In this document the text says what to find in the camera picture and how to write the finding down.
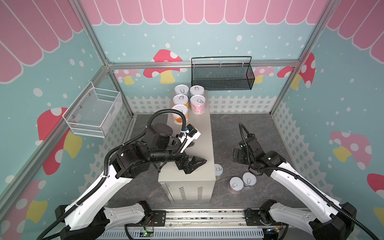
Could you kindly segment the teal label floor can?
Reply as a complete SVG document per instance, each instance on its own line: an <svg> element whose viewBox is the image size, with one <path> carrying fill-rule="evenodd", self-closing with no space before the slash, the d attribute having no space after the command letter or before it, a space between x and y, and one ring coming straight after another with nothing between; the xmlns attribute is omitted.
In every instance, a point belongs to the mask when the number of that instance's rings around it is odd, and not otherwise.
<svg viewBox="0 0 384 240"><path fill-rule="evenodd" d="M253 188L257 183L256 176L250 172L244 173L242 179L246 189Z"/></svg>

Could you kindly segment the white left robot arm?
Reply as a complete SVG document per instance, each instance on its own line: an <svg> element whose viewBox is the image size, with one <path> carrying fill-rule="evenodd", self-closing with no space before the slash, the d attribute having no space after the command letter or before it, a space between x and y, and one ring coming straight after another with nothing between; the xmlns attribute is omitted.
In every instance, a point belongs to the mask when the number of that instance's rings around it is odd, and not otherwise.
<svg viewBox="0 0 384 240"><path fill-rule="evenodd" d="M37 238L96 240L114 226L145 226L153 216L147 202L138 202L132 211L128 208L111 210L105 204L151 165L174 162L185 174L191 174L204 165L205 159L190 159L185 152L200 135L197 128L187 123L181 111L165 109L155 112L142 133L107 153L104 170L97 180L72 204L57 207L57 219Z"/></svg>

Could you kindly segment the yellow label food can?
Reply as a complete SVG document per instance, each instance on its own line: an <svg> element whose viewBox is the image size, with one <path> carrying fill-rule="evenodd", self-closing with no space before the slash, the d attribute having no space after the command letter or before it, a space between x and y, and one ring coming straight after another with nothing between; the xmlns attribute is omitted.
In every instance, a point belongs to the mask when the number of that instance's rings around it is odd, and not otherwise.
<svg viewBox="0 0 384 240"><path fill-rule="evenodd" d="M189 108L189 97L183 94L175 95L173 97L174 106L176 105L184 105Z"/></svg>

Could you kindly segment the teal label food can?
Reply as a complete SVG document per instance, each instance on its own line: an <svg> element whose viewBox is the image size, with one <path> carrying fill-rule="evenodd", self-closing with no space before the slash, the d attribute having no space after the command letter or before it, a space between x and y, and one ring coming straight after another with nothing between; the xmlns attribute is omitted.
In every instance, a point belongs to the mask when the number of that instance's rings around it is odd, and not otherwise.
<svg viewBox="0 0 384 240"><path fill-rule="evenodd" d="M190 88L187 85L177 85L174 88L176 95L185 95L187 97L189 96L189 90Z"/></svg>

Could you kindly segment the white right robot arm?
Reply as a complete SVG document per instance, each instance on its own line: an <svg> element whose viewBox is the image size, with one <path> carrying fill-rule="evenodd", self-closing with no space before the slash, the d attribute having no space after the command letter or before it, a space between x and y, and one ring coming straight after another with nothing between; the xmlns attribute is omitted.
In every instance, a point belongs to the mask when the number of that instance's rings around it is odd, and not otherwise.
<svg viewBox="0 0 384 240"><path fill-rule="evenodd" d="M286 224L311 234L316 240L346 240L359 227L373 240L378 237L356 219L357 209L340 203L302 177L275 151L264 152L254 134L239 123L240 148L234 149L234 162L248 166L253 176L266 175L279 182L305 206L301 211L267 200L259 208L258 219L265 226L273 222Z"/></svg>

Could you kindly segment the white lid can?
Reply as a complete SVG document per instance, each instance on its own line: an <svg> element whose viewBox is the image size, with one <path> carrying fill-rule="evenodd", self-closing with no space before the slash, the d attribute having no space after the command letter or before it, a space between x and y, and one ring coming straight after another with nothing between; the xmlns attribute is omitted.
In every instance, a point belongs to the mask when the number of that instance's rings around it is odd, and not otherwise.
<svg viewBox="0 0 384 240"><path fill-rule="evenodd" d="M190 98L190 108L192 113L201 115L206 110L206 98L201 95L195 95Z"/></svg>

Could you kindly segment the red label food can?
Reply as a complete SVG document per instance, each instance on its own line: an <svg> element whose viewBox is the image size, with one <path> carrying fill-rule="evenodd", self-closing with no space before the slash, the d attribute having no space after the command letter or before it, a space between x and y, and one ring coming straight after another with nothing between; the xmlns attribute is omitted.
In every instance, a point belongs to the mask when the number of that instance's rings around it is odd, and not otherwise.
<svg viewBox="0 0 384 240"><path fill-rule="evenodd" d="M185 123L188 122L188 107L185 105L175 105L172 107L173 110L181 112L185 116ZM173 122L176 125L182 125L183 119L179 114L173 114Z"/></svg>

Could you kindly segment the teal brown label can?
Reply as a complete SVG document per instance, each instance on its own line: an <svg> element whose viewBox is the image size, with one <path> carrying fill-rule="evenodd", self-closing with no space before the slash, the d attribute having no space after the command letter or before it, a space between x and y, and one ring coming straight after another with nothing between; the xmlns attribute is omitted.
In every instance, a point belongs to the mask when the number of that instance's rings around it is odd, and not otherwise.
<svg viewBox="0 0 384 240"><path fill-rule="evenodd" d="M195 85L190 87L190 96L204 96L205 89L202 86Z"/></svg>

